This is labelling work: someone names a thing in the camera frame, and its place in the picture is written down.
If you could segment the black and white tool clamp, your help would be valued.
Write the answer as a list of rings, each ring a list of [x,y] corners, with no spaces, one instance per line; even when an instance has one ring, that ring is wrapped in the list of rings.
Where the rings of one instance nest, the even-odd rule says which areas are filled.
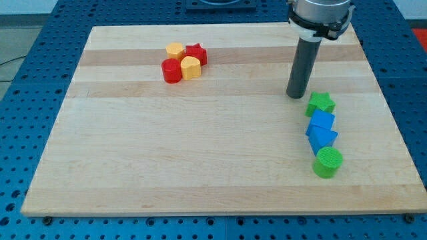
[[[289,4],[288,21],[300,38],[335,41],[350,25],[354,4]]]

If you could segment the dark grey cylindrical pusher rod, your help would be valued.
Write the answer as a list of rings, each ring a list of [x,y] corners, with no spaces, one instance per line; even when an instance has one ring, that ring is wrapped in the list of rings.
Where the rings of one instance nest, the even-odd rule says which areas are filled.
[[[319,48],[320,41],[309,42],[299,38],[286,88],[286,94],[292,99],[304,96]]]

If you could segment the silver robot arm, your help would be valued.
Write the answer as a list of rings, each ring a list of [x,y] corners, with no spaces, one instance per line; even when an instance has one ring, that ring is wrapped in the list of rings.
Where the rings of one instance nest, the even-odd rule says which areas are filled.
[[[294,0],[288,7],[288,22],[299,39],[286,94],[299,99],[306,92],[320,43],[344,34],[356,6],[350,0]]]

